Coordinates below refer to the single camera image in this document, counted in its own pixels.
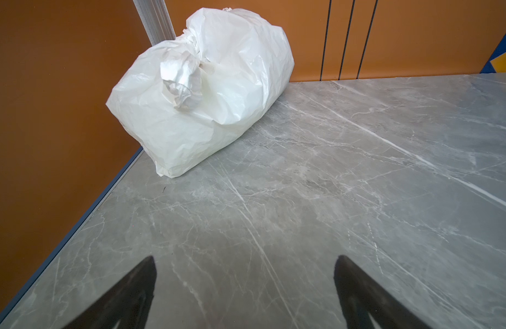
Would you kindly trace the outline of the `white plastic bag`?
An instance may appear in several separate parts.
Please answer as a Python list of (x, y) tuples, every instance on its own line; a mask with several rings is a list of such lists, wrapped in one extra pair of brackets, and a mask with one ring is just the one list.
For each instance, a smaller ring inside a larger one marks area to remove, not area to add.
[(294, 68), (284, 30), (245, 9), (201, 8), (142, 53), (106, 105), (158, 175), (177, 178), (252, 127)]

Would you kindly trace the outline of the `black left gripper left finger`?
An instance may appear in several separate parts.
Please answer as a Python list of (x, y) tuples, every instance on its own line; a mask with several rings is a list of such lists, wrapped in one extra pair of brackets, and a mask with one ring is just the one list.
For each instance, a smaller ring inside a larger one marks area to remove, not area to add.
[(66, 328), (144, 328), (154, 298), (157, 269), (144, 258)]

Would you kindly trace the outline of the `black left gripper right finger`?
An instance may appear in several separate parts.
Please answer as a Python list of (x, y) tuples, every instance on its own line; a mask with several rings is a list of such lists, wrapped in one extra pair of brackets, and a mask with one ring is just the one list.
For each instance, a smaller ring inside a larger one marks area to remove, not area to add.
[(346, 255), (335, 263), (334, 282), (348, 328), (425, 328), (425, 322)]

